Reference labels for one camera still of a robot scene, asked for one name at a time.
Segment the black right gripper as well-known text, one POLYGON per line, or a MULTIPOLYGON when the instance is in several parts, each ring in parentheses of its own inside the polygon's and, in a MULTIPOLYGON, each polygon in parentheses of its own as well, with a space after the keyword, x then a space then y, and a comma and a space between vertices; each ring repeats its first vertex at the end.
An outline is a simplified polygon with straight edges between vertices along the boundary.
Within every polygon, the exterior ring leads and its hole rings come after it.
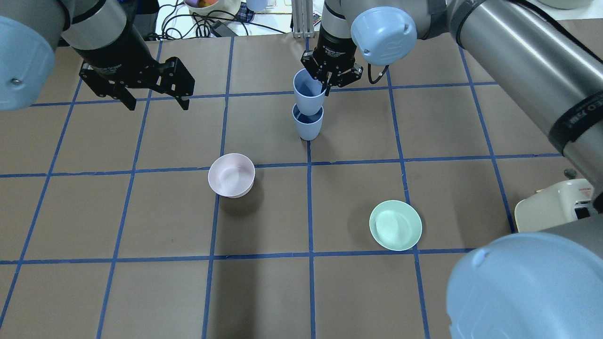
POLYGON ((350 37, 337 37, 319 30, 315 48, 304 51, 301 64, 321 82, 321 92, 328 97, 331 87, 345 87, 360 80, 363 67, 356 63, 356 45, 350 37))

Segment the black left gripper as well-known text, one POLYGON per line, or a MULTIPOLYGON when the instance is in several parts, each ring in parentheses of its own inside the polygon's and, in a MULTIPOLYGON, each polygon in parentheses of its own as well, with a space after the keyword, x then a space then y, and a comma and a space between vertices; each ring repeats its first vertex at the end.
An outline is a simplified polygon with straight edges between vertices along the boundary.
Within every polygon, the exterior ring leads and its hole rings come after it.
POLYGON ((176 98, 183 110, 190 105, 195 79, 183 61, 171 56, 158 62, 136 28, 125 28, 105 47, 84 50, 80 77, 99 97, 116 97, 127 109, 136 109, 137 100, 127 88, 152 89, 176 98))

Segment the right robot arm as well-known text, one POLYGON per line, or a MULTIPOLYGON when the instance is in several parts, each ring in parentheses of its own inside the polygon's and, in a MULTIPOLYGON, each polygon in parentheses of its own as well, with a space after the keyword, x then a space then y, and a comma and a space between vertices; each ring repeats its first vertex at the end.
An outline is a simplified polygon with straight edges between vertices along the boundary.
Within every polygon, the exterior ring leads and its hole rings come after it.
POLYGON ((326 0, 301 63, 329 90, 449 32, 593 186, 596 215, 509 234, 461 258, 446 292, 453 339, 602 337, 602 61, 525 0, 326 0))

